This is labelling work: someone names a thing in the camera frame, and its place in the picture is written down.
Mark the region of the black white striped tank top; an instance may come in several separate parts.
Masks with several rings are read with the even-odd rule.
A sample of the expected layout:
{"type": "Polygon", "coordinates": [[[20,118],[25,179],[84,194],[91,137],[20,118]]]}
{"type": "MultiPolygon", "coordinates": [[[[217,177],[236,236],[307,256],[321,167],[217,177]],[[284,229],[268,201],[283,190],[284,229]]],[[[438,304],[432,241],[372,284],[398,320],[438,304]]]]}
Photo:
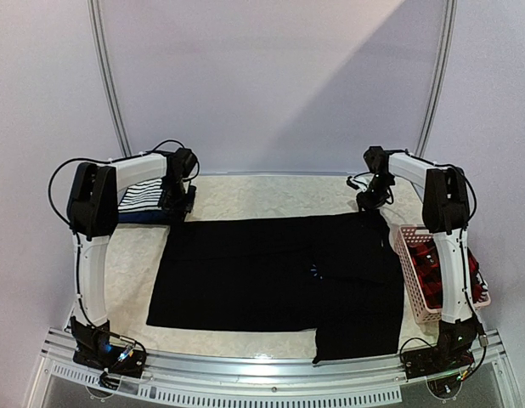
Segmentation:
{"type": "Polygon", "coordinates": [[[119,202],[119,213],[159,210],[159,201],[162,192],[160,178],[155,178],[130,186],[126,189],[119,202]]]}

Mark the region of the black garment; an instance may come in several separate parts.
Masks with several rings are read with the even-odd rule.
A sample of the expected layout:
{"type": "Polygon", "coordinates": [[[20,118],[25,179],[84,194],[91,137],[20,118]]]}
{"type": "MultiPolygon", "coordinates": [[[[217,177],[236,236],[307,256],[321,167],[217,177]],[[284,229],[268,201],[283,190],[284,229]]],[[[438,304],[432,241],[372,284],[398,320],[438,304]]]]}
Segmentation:
{"type": "Polygon", "coordinates": [[[315,332],[315,362],[395,354],[404,281],[378,212],[171,227],[147,324],[315,332]]]}

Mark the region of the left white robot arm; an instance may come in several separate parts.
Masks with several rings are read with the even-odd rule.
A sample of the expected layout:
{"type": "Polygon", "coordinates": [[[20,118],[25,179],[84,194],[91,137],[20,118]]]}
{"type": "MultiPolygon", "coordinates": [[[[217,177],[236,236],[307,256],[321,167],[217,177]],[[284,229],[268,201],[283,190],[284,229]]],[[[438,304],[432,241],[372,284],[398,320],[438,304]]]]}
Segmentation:
{"type": "Polygon", "coordinates": [[[129,187],[159,179],[157,207],[167,224],[185,220],[193,208],[195,187],[190,174],[199,166],[188,148],[174,152],[153,150],[115,162],[82,158],[77,166],[67,203],[68,225],[76,250],[75,316],[87,326],[108,321],[104,300],[104,267],[110,238],[119,224],[118,196],[129,187]]]}

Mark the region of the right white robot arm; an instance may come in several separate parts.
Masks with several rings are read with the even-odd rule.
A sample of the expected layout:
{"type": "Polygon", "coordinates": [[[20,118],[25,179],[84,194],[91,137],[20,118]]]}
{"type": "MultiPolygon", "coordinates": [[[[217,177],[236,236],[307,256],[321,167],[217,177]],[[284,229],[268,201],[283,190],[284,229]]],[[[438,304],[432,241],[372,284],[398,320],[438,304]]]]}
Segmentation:
{"type": "Polygon", "coordinates": [[[472,320],[475,310],[467,277],[466,230],[473,211],[465,174],[455,165],[437,164],[405,150],[385,150],[380,146],[371,146],[364,153],[364,161],[373,178],[357,194],[360,210],[382,207],[390,198],[389,190],[396,177],[423,189],[421,216],[436,244],[442,276],[441,319],[454,325],[472,320]]]}

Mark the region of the folded blue garment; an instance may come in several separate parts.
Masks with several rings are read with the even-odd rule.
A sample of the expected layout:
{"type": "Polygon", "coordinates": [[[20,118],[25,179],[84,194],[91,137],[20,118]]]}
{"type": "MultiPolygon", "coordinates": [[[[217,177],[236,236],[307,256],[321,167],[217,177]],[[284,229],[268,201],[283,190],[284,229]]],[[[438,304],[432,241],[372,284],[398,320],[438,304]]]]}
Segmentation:
{"type": "Polygon", "coordinates": [[[169,225],[183,222],[187,213],[189,212],[164,212],[161,208],[156,211],[119,213],[119,223],[169,225]]]}

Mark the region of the red black plaid shirt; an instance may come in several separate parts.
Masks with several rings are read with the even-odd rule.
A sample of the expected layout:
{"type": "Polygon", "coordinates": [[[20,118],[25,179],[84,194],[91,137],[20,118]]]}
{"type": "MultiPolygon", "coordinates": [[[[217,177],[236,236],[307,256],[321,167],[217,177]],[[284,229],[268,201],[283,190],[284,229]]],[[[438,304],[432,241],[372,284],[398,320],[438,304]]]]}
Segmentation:
{"type": "MultiPolygon", "coordinates": [[[[433,239],[423,243],[408,243],[421,290],[429,309],[440,309],[443,305],[443,286],[438,251],[433,239]]],[[[488,301],[488,286],[480,273],[480,264],[471,249],[467,249],[471,277],[471,292],[474,303],[488,301]]]]}

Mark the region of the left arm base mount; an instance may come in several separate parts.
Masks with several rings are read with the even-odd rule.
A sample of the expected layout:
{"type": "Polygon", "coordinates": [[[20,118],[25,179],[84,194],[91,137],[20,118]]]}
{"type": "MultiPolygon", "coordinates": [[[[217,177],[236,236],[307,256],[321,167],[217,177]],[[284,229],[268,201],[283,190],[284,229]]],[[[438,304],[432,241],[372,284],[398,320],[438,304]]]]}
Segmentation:
{"type": "Polygon", "coordinates": [[[76,341],[75,363],[111,374],[141,378],[148,356],[142,343],[111,332],[108,322],[102,326],[85,326],[72,316],[70,326],[76,341]]]}

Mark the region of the left aluminium corner post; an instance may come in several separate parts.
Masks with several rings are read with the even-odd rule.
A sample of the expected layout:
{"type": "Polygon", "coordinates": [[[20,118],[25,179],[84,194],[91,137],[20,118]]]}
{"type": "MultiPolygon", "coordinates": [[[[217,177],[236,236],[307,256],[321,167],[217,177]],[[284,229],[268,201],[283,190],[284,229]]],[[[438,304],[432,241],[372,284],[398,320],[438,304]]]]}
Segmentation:
{"type": "Polygon", "coordinates": [[[121,107],[116,93],[116,85],[104,33],[104,19],[101,2],[98,0],[88,0],[87,7],[93,32],[96,58],[103,84],[104,96],[110,112],[112,126],[114,128],[121,154],[123,156],[130,156],[132,149],[127,137],[126,127],[122,118],[121,107]]]}

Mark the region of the aluminium corner post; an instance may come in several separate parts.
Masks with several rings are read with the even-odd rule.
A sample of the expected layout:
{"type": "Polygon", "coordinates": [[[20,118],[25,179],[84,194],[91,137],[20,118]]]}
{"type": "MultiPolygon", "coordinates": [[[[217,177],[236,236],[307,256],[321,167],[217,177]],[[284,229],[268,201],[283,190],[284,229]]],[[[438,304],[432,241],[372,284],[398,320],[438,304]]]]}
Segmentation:
{"type": "Polygon", "coordinates": [[[110,112],[112,126],[114,128],[121,154],[123,156],[130,156],[132,149],[127,137],[126,127],[122,118],[121,107],[116,93],[116,85],[104,33],[104,19],[101,2],[98,0],[88,0],[87,7],[93,32],[96,58],[103,84],[104,96],[110,112]]]}
{"type": "Polygon", "coordinates": [[[415,153],[418,156],[425,155],[432,126],[437,114],[438,103],[443,89],[451,44],[453,41],[456,11],[456,0],[448,0],[444,2],[442,27],[440,38],[438,40],[437,58],[432,75],[432,85],[430,87],[429,100],[427,102],[426,112],[421,127],[421,134],[415,147],[415,153]]]}

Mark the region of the aluminium front rail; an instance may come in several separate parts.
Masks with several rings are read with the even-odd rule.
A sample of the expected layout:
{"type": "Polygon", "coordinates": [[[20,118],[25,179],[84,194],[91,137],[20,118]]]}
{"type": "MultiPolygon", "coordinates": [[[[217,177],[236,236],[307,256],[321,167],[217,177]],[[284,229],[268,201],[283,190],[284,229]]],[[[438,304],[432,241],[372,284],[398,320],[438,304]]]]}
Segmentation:
{"type": "Polygon", "coordinates": [[[43,343],[28,407],[524,407],[496,331],[473,349],[477,372],[432,395],[425,377],[409,378],[397,355],[325,362],[205,357],[150,352],[139,379],[116,390],[99,371],[73,361],[75,341],[51,329],[43,343]]]}

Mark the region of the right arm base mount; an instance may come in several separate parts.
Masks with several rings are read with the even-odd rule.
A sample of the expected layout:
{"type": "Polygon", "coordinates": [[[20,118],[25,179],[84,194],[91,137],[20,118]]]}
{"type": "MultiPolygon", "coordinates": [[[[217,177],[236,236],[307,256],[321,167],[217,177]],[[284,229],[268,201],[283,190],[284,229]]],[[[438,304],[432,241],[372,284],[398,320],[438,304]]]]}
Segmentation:
{"type": "Polygon", "coordinates": [[[412,337],[400,347],[399,359],[408,379],[465,367],[466,374],[458,376],[458,380],[463,381],[474,371],[476,360],[471,348],[475,340],[483,348],[488,345],[486,332],[478,320],[471,318],[454,324],[440,320],[435,345],[420,337],[412,337]]]}

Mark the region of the right aluminium corner post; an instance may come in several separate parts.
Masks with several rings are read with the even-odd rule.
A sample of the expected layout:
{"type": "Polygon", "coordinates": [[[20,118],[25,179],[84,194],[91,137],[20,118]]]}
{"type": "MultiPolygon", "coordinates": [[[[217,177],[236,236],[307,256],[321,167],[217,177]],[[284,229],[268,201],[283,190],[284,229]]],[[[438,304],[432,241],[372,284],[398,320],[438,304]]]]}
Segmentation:
{"type": "Polygon", "coordinates": [[[415,147],[415,153],[418,156],[425,155],[432,126],[437,114],[438,103],[443,89],[451,44],[453,41],[456,11],[456,0],[448,0],[444,2],[442,27],[440,38],[438,40],[437,58],[432,75],[432,85],[430,87],[429,100],[427,102],[426,112],[421,127],[421,134],[415,147]]]}

